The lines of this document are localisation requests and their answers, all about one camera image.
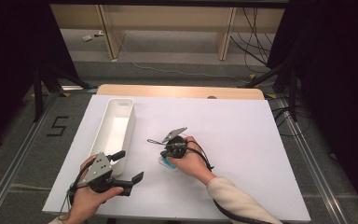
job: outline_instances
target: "white plastic container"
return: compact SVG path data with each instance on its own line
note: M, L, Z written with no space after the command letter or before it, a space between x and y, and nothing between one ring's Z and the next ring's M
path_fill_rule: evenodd
M113 155L125 150L124 158L119 161L111 161L112 176L122 175L124 172L134 124L135 111L132 99L111 99L108 102L90 155L100 152L105 155Z

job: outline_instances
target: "white tabletop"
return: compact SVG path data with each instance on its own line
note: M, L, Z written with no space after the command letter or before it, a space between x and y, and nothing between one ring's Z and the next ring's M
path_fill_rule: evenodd
M162 141L174 129L187 127L215 168L213 172L236 183L268 209L287 221L310 221L286 156L269 104L264 100L92 96L76 137L54 183L43 211L57 214L65 193L88 157L108 100L134 101L135 127L124 174L144 179L130 197L115 197L97 215L148 219L227 220L214 206L198 180L158 163Z

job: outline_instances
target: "human hand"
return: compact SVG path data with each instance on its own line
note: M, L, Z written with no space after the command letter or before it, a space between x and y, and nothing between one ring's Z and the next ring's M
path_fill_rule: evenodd
M83 169L83 167L85 167L88 162L92 161L95 158L96 156L94 155L86 159L81 164L80 170ZM81 179L86 176L88 170L89 169L86 169L86 171L81 176ZM116 187L111 188L103 193L97 193L90 187L77 189L69 216L62 223L80 224L85 222L87 219L89 219L95 214L95 212L98 210L102 203L117 196L123 190L123 188Z
M196 139L193 136L186 137L185 140L187 141L188 147L202 153L200 147L194 143L196 142ZM182 159L167 157L167 160L178 167L183 173L196 177L204 185L207 185L210 180L215 178L215 175L206 167L202 157L190 150L186 151L186 154Z

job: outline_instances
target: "white sleeve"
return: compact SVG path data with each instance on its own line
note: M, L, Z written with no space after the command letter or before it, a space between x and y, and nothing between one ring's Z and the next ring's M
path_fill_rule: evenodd
M48 224L62 224L62 222L56 217L54 220L50 221Z
M215 177L206 188L209 195L231 214L270 223L281 223L249 194L238 189L234 183L223 177Z

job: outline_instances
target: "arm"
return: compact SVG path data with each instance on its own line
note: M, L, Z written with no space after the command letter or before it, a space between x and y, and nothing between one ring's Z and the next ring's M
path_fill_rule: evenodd
M95 159L95 156L89 157L81 165L80 170L89 162ZM80 188L76 191L71 211L67 216L56 217L49 224L81 224L92 217L100 205L107 200L115 197L123 191L123 188L111 188L104 193L97 193L90 187Z
M201 152L194 137L186 139L188 147ZM187 151L182 159L168 158L168 161L177 166L182 172L197 178L208 190L209 195L229 213L239 217L248 217L270 223L281 223L269 211L263 208L255 199L222 177L216 177L207 169L203 159L194 152Z

